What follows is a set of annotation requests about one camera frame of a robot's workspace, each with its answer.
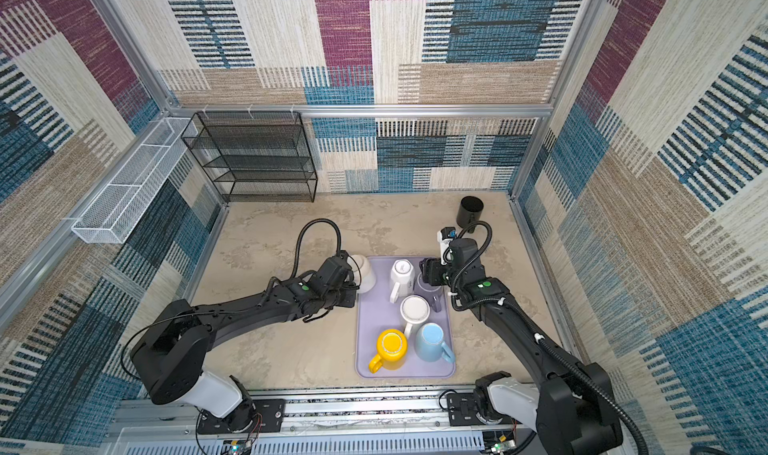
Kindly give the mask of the white speckled mug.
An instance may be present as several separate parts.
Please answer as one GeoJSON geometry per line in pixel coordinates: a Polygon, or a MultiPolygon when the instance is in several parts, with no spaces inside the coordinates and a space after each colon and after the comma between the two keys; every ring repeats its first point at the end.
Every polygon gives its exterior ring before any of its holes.
{"type": "Polygon", "coordinates": [[[355,285],[359,294],[371,291],[376,285],[377,278],[369,259],[360,254],[350,255],[348,261],[353,269],[355,285]]]}

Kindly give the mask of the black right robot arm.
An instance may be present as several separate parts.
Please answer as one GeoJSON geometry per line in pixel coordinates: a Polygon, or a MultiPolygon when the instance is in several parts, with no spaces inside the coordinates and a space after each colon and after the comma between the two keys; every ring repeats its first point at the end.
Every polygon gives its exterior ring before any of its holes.
{"type": "Polygon", "coordinates": [[[509,417],[539,437],[549,454],[601,454],[623,442],[620,417],[609,400],[607,373],[563,350],[522,310],[510,289],[485,273],[480,245],[451,228],[440,235],[440,255],[420,262],[422,278],[445,286],[455,311],[469,311],[510,348],[536,388],[520,386],[505,371],[480,377],[465,405],[479,421],[509,417]]]}

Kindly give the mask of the black mug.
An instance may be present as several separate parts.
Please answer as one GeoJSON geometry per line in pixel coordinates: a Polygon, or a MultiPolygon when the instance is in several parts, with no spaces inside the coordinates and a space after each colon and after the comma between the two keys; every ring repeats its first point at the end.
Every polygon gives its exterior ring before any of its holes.
{"type": "Polygon", "coordinates": [[[484,209],[483,201],[476,196],[464,196],[460,200],[458,212],[456,215],[456,223],[462,230],[467,230],[469,233],[473,233],[475,228],[473,223],[477,222],[484,209]]]}

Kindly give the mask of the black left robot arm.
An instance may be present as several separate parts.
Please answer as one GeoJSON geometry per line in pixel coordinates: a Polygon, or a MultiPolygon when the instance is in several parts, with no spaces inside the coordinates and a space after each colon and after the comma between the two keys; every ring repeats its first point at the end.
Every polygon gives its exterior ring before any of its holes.
{"type": "Polygon", "coordinates": [[[336,307],[352,308],[358,273],[342,250],[320,269],[273,279],[254,295],[208,305],[172,302],[140,335],[130,361],[154,404],[181,401],[199,408],[222,430],[248,431],[257,418],[255,402],[235,377],[221,377],[204,366],[208,352],[268,325],[309,323],[336,307]]]}

